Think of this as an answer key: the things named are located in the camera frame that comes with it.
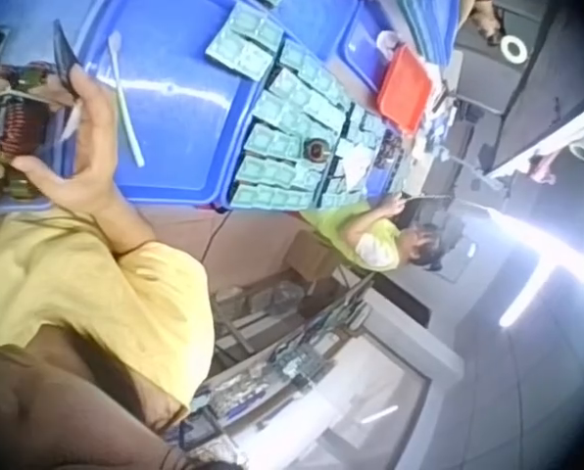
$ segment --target cardboard box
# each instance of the cardboard box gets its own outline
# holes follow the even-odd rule
[[[303,279],[314,282],[331,277],[342,259],[339,252],[315,232],[301,230],[285,255],[285,262]]]

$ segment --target red container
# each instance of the red container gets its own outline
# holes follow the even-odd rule
[[[408,48],[394,54],[377,97],[377,108],[402,132],[415,134],[427,107],[432,82],[423,64]]]

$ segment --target black cable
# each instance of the black cable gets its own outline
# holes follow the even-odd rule
[[[205,247],[205,251],[203,252],[203,255],[201,256],[201,263],[205,264],[205,259],[207,258],[207,255],[210,252],[210,248],[212,247],[212,244],[214,243],[214,240],[216,240],[216,237],[218,236],[218,234],[220,233],[220,230],[224,227],[224,225],[226,224],[226,222],[228,221],[228,219],[231,217],[231,214],[233,212],[229,211],[224,215],[224,218],[222,219],[222,221],[218,224],[218,227],[216,227],[216,229],[214,230],[214,232],[212,232],[212,236],[210,236],[210,239],[207,242],[207,246]]]

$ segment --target green shirt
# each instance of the green shirt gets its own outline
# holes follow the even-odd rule
[[[301,216],[353,264],[373,271],[395,269],[399,265],[399,251],[397,250],[396,239],[400,232],[391,221],[387,219],[377,220],[367,232],[369,235],[372,235],[376,242],[381,244],[382,248],[389,250],[393,255],[391,258],[394,261],[380,268],[370,266],[364,262],[358,255],[358,252],[350,247],[339,234],[342,225],[352,217],[368,212],[370,209],[370,205],[364,202],[325,211],[302,211]]]

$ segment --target fluorescent light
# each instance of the fluorescent light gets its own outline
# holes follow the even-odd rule
[[[469,258],[473,258],[475,256],[475,253],[477,253],[477,245],[471,243],[470,247],[468,247],[468,253],[466,254],[466,256]]]
[[[364,418],[360,422],[362,424],[371,423],[373,421],[376,421],[377,419],[381,419],[384,416],[387,416],[388,414],[394,413],[397,409],[399,409],[399,405],[397,405],[397,404],[395,404],[394,406],[389,406],[386,409],[379,411],[378,413],[374,413],[374,414],[371,414],[370,416],[367,416],[366,418]]]
[[[584,284],[584,255],[573,250],[562,240],[527,222],[488,209],[490,217],[520,243],[540,255],[536,269],[518,297],[499,320],[501,326],[512,325],[529,306],[540,288],[547,282],[552,271],[561,266]]]
[[[504,328],[511,326],[534,300],[540,288],[545,285],[551,273],[556,269],[556,265],[541,259],[534,269],[531,277],[525,283],[522,291],[516,296],[506,312],[499,320],[499,324]]]

